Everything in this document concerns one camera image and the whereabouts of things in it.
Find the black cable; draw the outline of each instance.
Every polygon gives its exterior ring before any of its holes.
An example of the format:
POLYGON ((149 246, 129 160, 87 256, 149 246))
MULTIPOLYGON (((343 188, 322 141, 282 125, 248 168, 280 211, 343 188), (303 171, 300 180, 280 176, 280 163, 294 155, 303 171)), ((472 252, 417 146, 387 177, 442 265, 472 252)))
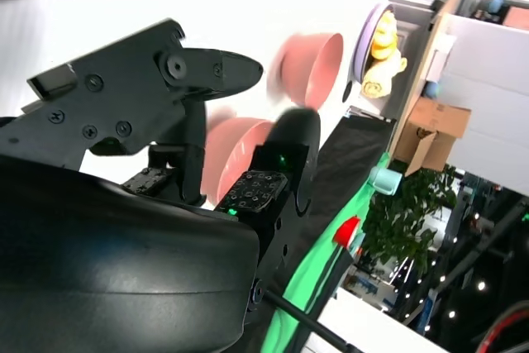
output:
POLYGON ((291 317, 298 320, 301 324, 307 327, 312 332, 316 333, 321 339, 332 345, 337 350, 343 353, 363 353, 356 347, 352 346, 341 339, 337 334, 324 327, 319 322, 312 320, 305 312, 301 309, 292 305, 288 300, 274 293, 273 291, 267 290, 264 294, 264 299, 272 303, 278 309, 283 310, 291 317))

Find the stuffed animal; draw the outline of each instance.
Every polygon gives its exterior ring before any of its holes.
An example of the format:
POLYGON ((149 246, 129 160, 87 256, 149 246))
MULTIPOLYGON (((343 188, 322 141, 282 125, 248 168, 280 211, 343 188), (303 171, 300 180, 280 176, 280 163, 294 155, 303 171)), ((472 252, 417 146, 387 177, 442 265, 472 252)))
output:
POLYGON ((376 60, 386 60, 397 49, 398 45, 397 19, 392 12, 385 12, 373 34, 371 55, 376 60))
POLYGON ((385 12, 373 35, 371 55, 375 61, 365 73, 362 82, 362 94, 367 98, 389 95, 393 76, 403 72, 407 67, 407 60, 397 50, 397 33, 397 19, 392 12, 385 12))
POLYGON ((362 82, 362 94, 367 98, 385 97, 391 93, 392 78, 403 72, 407 67, 407 60, 399 50, 386 60, 375 61, 366 72, 362 82))

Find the pink plastic bowl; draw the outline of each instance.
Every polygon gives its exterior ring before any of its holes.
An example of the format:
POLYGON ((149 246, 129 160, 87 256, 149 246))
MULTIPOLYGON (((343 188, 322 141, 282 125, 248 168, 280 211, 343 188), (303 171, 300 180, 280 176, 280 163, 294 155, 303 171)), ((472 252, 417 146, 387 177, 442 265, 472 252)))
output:
POLYGON ((340 71, 344 38, 339 33, 295 35, 285 45, 281 79, 290 99, 318 110, 340 71))
POLYGON ((254 149, 272 129, 268 120, 236 117, 213 128, 206 139, 202 192, 216 206, 250 167, 254 149))

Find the table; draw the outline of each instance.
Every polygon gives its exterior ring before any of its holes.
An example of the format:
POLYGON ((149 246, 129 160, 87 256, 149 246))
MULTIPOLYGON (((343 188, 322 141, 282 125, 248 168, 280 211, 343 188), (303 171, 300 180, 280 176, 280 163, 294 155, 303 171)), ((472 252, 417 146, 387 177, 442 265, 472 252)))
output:
MULTIPOLYGON (((340 32, 344 59, 331 96, 320 110, 325 142, 349 103, 341 97, 350 58, 365 18, 387 0, 10 0, 0 2, 0 114, 20 114, 36 96, 26 80, 94 51, 167 17, 186 33, 187 47, 235 51, 269 70, 278 49, 293 33, 340 32)), ((275 120, 292 103, 272 100, 267 75, 251 90, 209 102, 209 116, 234 112, 275 120)), ((360 85, 355 84, 350 98, 360 85)), ((131 157, 87 154, 82 171, 122 183, 146 164, 145 152, 131 157)))

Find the green leaves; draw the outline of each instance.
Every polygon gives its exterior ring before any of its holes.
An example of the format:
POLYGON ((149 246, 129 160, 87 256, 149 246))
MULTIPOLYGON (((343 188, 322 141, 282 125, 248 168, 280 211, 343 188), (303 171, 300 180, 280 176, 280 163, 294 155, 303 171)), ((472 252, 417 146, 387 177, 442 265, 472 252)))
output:
MULTIPOLYGON (((389 168, 404 173, 407 165, 395 160, 389 168)), ((375 194, 363 226, 363 247, 371 258, 386 263, 392 257, 398 261, 408 257, 415 260, 421 273, 426 272, 428 248, 436 232, 421 232, 425 216, 443 206, 455 206, 454 175, 455 168, 448 165, 442 173, 420 169, 401 182, 394 196, 375 194)))

